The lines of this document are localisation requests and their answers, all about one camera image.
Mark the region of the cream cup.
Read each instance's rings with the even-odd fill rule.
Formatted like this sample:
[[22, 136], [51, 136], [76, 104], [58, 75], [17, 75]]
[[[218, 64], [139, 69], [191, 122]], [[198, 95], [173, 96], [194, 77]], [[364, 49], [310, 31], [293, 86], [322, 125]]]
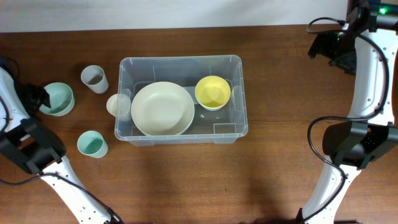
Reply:
[[130, 121], [131, 116], [131, 99], [125, 94], [114, 94], [106, 103], [108, 113], [113, 115], [119, 121]]

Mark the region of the grey cup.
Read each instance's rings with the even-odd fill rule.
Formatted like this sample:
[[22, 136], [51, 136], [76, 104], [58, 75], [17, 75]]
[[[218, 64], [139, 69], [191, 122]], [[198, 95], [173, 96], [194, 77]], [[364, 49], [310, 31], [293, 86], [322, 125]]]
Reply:
[[81, 81], [97, 94], [105, 93], [108, 88], [108, 80], [104, 70], [98, 65], [90, 65], [81, 72]]

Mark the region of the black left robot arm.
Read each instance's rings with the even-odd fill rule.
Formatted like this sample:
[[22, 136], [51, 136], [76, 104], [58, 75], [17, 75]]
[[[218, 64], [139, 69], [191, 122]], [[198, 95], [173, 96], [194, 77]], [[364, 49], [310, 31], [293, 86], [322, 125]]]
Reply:
[[1, 154], [32, 178], [41, 179], [58, 194], [80, 223], [122, 223], [109, 206], [87, 191], [74, 173], [62, 140], [35, 114], [51, 107], [42, 86], [19, 81], [18, 63], [1, 56]]

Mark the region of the beige plate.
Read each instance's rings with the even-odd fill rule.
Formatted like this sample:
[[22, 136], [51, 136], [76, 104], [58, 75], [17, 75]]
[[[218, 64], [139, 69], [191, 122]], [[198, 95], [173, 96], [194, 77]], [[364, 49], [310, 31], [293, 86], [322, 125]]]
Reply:
[[146, 136], [184, 133], [192, 124], [195, 105], [186, 89], [172, 82], [145, 86], [133, 98], [131, 117]]

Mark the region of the yellow bowl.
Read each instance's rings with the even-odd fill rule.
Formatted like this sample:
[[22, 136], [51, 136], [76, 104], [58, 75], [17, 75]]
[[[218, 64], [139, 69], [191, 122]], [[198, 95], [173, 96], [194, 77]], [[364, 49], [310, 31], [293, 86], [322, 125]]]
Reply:
[[224, 78], [210, 75], [197, 83], [195, 96], [200, 105], [209, 107], [226, 105], [231, 97], [231, 87]]

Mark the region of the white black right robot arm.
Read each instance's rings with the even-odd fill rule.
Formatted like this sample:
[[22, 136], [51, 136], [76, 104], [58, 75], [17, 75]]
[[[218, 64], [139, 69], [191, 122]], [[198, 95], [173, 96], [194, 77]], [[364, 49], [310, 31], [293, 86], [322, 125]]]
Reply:
[[397, 146], [392, 84], [397, 58], [397, 6], [381, 1], [349, 1], [335, 30], [318, 30], [308, 52], [355, 76], [346, 117], [333, 117], [317, 157], [323, 170], [297, 223], [333, 223], [354, 179], [369, 163]]

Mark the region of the green bowl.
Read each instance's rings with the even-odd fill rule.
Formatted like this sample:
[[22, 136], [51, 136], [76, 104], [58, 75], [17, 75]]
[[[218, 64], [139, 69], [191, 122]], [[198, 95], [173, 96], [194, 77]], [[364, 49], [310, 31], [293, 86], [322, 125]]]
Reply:
[[51, 116], [64, 116], [71, 112], [75, 105], [73, 90], [65, 83], [55, 82], [44, 87], [49, 94], [50, 107], [41, 105], [39, 110]]

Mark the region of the white bowl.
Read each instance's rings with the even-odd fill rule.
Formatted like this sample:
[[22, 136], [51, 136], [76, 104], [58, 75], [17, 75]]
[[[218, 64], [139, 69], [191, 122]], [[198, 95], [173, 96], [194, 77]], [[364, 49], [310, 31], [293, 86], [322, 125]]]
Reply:
[[222, 109], [223, 107], [225, 107], [225, 105], [221, 105], [221, 106], [217, 106], [217, 107], [209, 107], [209, 106], [205, 106], [205, 105], [200, 105], [200, 106], [208, 111], [218, 111], [218, 110]]

